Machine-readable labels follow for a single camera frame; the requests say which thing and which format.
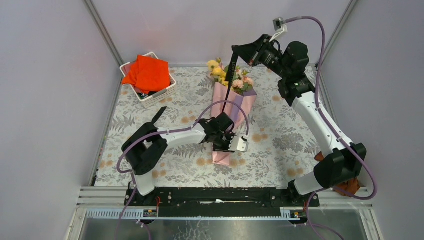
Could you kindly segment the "pink white rose stems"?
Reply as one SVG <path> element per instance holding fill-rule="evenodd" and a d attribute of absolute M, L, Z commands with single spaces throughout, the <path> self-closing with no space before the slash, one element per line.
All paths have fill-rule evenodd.
<path fill-rule="evenodd" d="M 253 90 L 255 82 L 250 73 L 249 70 L 236 66 L 230 89 L 242 96 Z"/>

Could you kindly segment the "yellow flower stem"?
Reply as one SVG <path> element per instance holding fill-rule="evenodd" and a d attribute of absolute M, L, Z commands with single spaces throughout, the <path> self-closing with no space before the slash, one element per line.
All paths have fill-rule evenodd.
<path fill-rule="evenodd" d="M 209 70 L 209 76 L 211 78 L 225 87 L 229 86 L 229 82 L 226 80 L 228 70 L 225 70 L 223 67 L 223 63 L 220 57 L 209 60 L 206 63 L 206 66 Z"/>

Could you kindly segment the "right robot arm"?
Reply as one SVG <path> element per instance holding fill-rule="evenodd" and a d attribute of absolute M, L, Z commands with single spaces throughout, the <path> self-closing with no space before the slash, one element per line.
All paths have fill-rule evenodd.
<path fill-rule="evenodd" d="M 263 34 L 253 43 L 233 45 L 232 59 L 242 59 L 249 66 L 264 65 L 281 79 L 278 91 L 307 124 L 324 157 L 313 171 L 288 184 L 287 201 L 301 205 L 307 194 L 329 189 L 359 176 L 367 150 L 355 144 L 331 119 L 317 96 L 318 91 L 305 74 L 309 63 L 308 47 L 299 41 L 288 44 L 285 51 L 270 35 Z"/>

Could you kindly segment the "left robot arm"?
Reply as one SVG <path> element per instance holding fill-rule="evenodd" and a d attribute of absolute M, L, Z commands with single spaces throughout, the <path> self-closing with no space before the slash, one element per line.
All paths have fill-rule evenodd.
<path fill-rule="evenodd" d="M 166 150 L 190 144 L 212 143 L 218 150 L 228 152 L 235 134 L 228 132 L 234 122 L 226 113 L 210 119 L 199 119 L 195 125 L 175 129 L 157 127 L 161 117 L 157 113 L 153 119 L 143 124 L 121 147 L 124 158 L 131 165 L 136 199 L 144 206 L 155 200 L 153 170 Z"/>

